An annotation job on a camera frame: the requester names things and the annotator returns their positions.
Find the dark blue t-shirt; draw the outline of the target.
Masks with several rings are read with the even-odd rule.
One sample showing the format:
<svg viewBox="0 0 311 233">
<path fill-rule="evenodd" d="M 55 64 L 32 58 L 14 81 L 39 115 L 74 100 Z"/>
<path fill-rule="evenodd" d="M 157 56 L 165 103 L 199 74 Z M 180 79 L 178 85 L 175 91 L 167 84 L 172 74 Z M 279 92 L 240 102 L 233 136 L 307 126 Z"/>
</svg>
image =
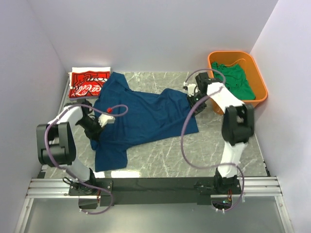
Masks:
<svg viewBox="0 0 311 233">
<path fill-rule="evenodd" d="M 91 141 L 96 172 L 125 168 L 126 151 L 133 146 L 180 136 L 190 111 L 185 93 L 170 88 L 160 94 L 133 91 L 123 74 L 113 72 L 94 108 L 106 111 L 118 104 L 125 104 L 128 112 L 107 124 L 99 141 Z"/>
</svg>

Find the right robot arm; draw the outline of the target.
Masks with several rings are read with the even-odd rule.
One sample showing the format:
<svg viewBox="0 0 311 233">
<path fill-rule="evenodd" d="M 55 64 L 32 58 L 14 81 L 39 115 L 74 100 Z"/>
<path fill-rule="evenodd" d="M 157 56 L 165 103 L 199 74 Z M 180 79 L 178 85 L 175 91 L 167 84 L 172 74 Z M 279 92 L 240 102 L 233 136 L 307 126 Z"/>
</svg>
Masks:
<svg viewBox="0 0 311 233">
<path fill-rule="evenodd" d="M 254 135 L 254 108 L 235 97 L 223 81 L 210 78 L 206 72 L 198 73 L 195 79 L 196 84 L 183 83 L 190 106 L 197 107 L 190 115 L 194 116 L 204 110 L 206 104 L 202 99 L 205 96 L 211 98 L 224 114 L 221 133 L 225 144 L 213 182 L 214 190 L 223 194 L 239 185 L 237 166 L 249 138 Z"/>
</svg>

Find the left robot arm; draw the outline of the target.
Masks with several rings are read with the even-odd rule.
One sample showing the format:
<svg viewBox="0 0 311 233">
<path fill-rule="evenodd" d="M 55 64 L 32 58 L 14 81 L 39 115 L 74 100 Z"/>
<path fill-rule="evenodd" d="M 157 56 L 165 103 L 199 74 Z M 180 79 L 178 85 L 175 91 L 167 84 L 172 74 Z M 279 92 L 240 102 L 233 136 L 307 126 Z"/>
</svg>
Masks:
<svg viewBox="0 0 311 233">
<path fill-rule="evenodd" d="M 72 130 L 77 125 L 81 126 L 87 138 L 98 141 L 104 127 L 114 121 L 112 116 L 106 114 L 91 117 L 91 107 L 92 104 L 86 99 L 67 104 L 55 119 L 36 128 L 39 162 L 50 167 L 55 167 L 57 163 L 58 168 L 73 175 L 71 182 L 66 177 L 63 181 L 86 195 L 96 192 L 96 178 L 93 170 L 77 158 Z"/>
</svg>

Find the green t-shirt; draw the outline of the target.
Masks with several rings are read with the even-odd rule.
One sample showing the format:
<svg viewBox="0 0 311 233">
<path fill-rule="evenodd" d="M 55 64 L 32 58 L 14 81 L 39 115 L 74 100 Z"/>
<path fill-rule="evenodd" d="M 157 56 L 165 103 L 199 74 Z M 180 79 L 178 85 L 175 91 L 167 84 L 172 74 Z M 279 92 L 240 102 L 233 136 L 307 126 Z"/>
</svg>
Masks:
<svg viewBox="0 0 311 233">
<path fill-rule="evenodd" d="M 225 76 L 225 86 L 236 98 L 240 100 L 255 100 L 256 96 L 249 85 L 245 71 L 239 64 L 226 66 L 213 62 L 211 68 Z"/>
</svg>

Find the orange plastic bin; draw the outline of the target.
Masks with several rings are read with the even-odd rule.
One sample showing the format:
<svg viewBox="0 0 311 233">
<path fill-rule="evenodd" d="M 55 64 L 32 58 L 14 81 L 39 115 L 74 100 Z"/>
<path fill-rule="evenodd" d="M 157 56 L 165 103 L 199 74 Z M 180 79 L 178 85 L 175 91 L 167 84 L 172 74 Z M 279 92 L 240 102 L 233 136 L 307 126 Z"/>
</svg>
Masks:
<svg viewBox="0 0 311 233">
<path fill-rule="evenodd" d="M 256 98 L 255 100 L 242 101 L 245 103 L 250 103 L 253 106 L 257 106 L 267 98 L 268 91 L 266 89 L 265 83 L 257 68 L 255 60 L 250 54 L 243 51 L 214 51 L 207 57 L 207 65 L 209 68 L 211 68 L 211 64 L 213 62 L 224 64 L 226 66 L 239 64 L 245 71 L 246 78 Z"/>
</svg>

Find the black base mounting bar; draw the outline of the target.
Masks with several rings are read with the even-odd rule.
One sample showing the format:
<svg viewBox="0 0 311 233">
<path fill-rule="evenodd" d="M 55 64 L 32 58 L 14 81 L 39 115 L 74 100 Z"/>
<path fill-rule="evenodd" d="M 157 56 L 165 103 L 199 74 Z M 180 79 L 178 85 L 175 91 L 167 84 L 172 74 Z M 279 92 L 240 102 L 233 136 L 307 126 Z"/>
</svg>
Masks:
<svg viewBox="0 0 311 233">
<path fill-rule="evenodd" d="M 226 193 L 217 193 L 213 182 L 214 177 L 96 178 L 96 186 L 100 189 L 91 194 L 64 183 L 69 185 L 69 196 L 78 197 L 82 209 L 129 204 L 211 205 L 213 195 L 231 197 L 243 193 L 244 182 L 239 179 L 239 185 Z"/>
</svg>

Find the aluminium extrusion rail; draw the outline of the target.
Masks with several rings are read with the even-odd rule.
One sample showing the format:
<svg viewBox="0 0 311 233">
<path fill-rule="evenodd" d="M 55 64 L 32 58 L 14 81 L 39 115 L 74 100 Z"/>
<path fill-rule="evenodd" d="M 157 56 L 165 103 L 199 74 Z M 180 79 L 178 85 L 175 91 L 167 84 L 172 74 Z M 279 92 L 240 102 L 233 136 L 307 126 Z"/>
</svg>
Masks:
<svg viewBox="0 0 311 233">
<path fill-rule="evenodd" d="M 234 208 L 215 210 L 213 179 L 104 178 L 115 206 L 100 215 L 78 207 L 106 204 L 109 197 L 86 196 L 61 179 L 32 179 L 17 233 L 291 233 L 292 223 L 277 177 L 247 177 Z"/>
</svg>

